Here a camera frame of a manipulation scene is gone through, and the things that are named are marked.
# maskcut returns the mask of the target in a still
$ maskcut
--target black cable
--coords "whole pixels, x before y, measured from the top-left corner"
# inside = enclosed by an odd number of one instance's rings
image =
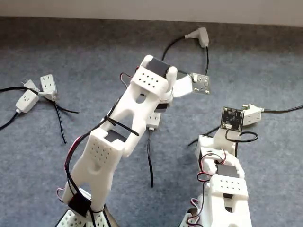
[[[94,214],[93,214],[93,210],[91,209],[91,207],[89,207],[89,213],[90,213],[90,216],[91,216],[91,221],[93,223],[93,227],[97,227],[96,222],[95,222],[95,217],[94,217]]]
[[[18,115],[19,115],[19,113],[18,113],[18,112],[15,112],[14,116],[13,116],[7,123],[5,123],[4,125],[2,125],[2,126],[0,127],[0,130],[5,129],[5,128],[8,127],[10,124],[12,124],[12,122],[15,120],[15,118],[16,118]]]
[[[242,136],[244,134],[251,134],[251,135],[254,135],[255,137],[252,138],[252,139],[247,139],[247,140],[234,140],[234,139],[229,139],[227,138],[227,134],[228,134],[229,130],[226,130],[226,133],[225,133],[225,138],[230,141],[230,142],[234,142],[234,143],[250,143],[252,141],[255,141],[257,138],[258,138],[258,134],[256,134],[255,132],[253,131],[243,131],[239,134],[239,136]]]
[[[169,43],[169,45],[165,48],[165,50],[164,50],[164,52],[163,52],[162,61],[164,60],[165,55],[166,55],[167,51],[169,50],[169,48],[170,48],[173,44],[175,44],[176,42],[178,42],[178,41],[180,41],[180,40],[182,40],[182,39],[185,39],[184,35],[181,36],[181,37],[178,37],[178,38],[174,39],[173,41],[171,41],[171,42]]]
[[[209,134],[213,133],[214,131],[217,131],[220,127],[215,127],[214,129],[211,129],[210,131],[208,131],[207,133],[202,134],[203,136],[208,136]],[[198,142],[199,138],[194,139],[193,141],[191,141],[187,146],[189,147],[190,145],[194,144],[195,142]]]
[[[151,175],[151,188],[153,187],[153,170],[152,170],[152,162],[151,162],[151,139],[152,139],[152,130],[148,132],[148,140],[147,140],[147,158],[148,165],[150,166],[150,175]]]
[[[205,68],[204,75],[207,75],[208,65],[209,65],[208,47],[205,47],[205,49],[206,49],[206,68]]]
[[[79,113],[80,113],[79,111],[74,111],[74,110],[65,109],[65,108],[59,106],[58,104],[57,104],[57,107],[58,107],[59,110],[66,111],[66,112],[70,112],[70,113],[73,113],[73,114],[77,114],[77,113],[79,114]]]
[[[272,114],[284,114],[284,113],[288,113],[288,112],[292,112],[295,110],[300,110],[303,109],[303,105],[291,108],[291,109],[287,109],[287,110],[269,110],[269,109],[264,109],[265,113],[272,113]]]
[[[58,110],[58,106],[57,106],[56,102],[53,102],[53,105],[55,106],[55,109],[56,109],[56,112],[57,112],[57,115],[58,115],[58,120],[59,120],[59,124],[60,124],[60,130],[61,130],[61,135],[62,135],[63,142],[65,144],[67,144],[66,138],[65,138],[65,135],[64,135],[64,131],[63,131],[63,126],[62,126],[62,119],[61,119],[61,116],[60,116],[60,112]]]
[[[2,88],[2,89],[0,89],[0,92],[12,91],[12,90],[31,90],[31,91],[34,92],[36,95],[38,95],[38,92],[36,92],[35,90],[32,90],[32,89],[28,89],[28,88],[26,88],[26,87],[7,87],[7,88]]]
[[[235,147],[235,157],[238,156],[238,143],[236,143],[236,147]]]

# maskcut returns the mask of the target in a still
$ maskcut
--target white power socket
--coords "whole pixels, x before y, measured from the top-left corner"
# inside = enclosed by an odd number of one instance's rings
[[[34,92],[31,90],[27,90],[23,96],[17,101],[16,107],[17,107],[17,112],[24,112],[27,113],[30,111],[33,106],[38,102],[39,96],[36,95]]]
[[[161,113],[153,112],[146,121],[146,126],[148,129],[157,129],[160,124]]]
[[[52,74],[48,74],[46,76],[40,77],[40,81],[41,81],[42,90],[45,93],[51,93],[51,92],[54,92],[55,94],[57,93],[55,80]]]
[[[256,107],[252,104],[243,106],[247,108],[244,110],[243,126],[261,121],[261,112],[264,111],[263,108]]]
[[[43,92],[39,92],[39,95],[49,100],[55,101],[57,99],[57,87],[52,74],[40,77],[40,81]]]

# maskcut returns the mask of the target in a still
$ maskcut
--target white wall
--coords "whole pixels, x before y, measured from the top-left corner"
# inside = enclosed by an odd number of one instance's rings
[[[1,16],[303,26],[303,0],[0,0]]]

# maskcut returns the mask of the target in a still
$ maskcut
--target white plug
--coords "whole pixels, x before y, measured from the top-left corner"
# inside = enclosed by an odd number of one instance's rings
[[[21,98],[17,101],[16,107],[17,107],[17,112],[21,113],[27,113],[30,111],[33,106],[38,102],[39,96],[36,95],[34,92],[31,90],[26,90],[26,92],[21,96]]]
[[[28,89],[32,89],[36,92],[39,92],[40,90],[36,87],[36,85],[33,83],[31,79],[27,80],[25,83],[22,83],[23,87],[26,87]]]
[[[186,39],[187,38],[199,39],[199,43],[202,48],[208,47],[209,38],[208,38],[207,30],[205,27],[200,27],[196,31],[193,31],[192,33],[189,33],[189,34],[185,35],[184,37]]]
[[[244,108],[244,119],[243,126],[254,124],[261,121],[261,112],[264,111],[263,108],[256,107],[252,104],[243,105]]]
[[[39,92],[39,95],[55,101],[57,99],[57,88],[52,74],[40,77],[40,81],[43,92]]]
[[[155,130],[159,127],[161,113],[153,112],[146,121],[146,126],[149,130]]]

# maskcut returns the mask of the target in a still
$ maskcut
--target black circuit board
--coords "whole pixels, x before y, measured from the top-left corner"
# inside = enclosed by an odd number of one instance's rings
[[[220,128],[242,131],[244,111],[223,107]]]

